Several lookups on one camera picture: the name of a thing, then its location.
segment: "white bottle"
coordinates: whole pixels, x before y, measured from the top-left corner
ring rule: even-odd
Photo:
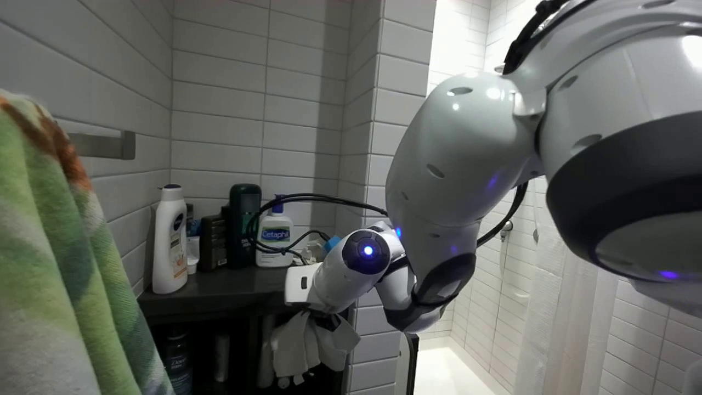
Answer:
[[[288,248],[292,236],[292,219],[284,212],[284,203],[274,203],[258,224],[258,241],[270,248]],[[258,267],[288,267],[292,255],[257,249]]]
[[[178,185],[161,188],[153,236],[153,294],[178,292],[189,278],[186,266],[186,206]]]

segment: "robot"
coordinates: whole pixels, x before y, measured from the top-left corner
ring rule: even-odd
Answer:
[[[375,287],[393,326],[431,326],[474,271],[480,219],[536,176],[574,255],[702,314],[699,0],[545,0],[502,75],[426,98],[387,181],[398,232],[347,235],[308,300],[340,312]]]

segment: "striped towel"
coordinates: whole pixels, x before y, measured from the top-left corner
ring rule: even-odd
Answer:
[[[70,140],[4,90],[0,392],[173,392]]]

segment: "blue light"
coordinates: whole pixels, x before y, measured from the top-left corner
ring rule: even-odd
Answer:
[[[662,271],[659,271],[659,275],[661,275],[661,278],[664,278],[664,281],[676,281],[676,278],[681,278],[681,275],[674,271],[674,269],[662,269]]]

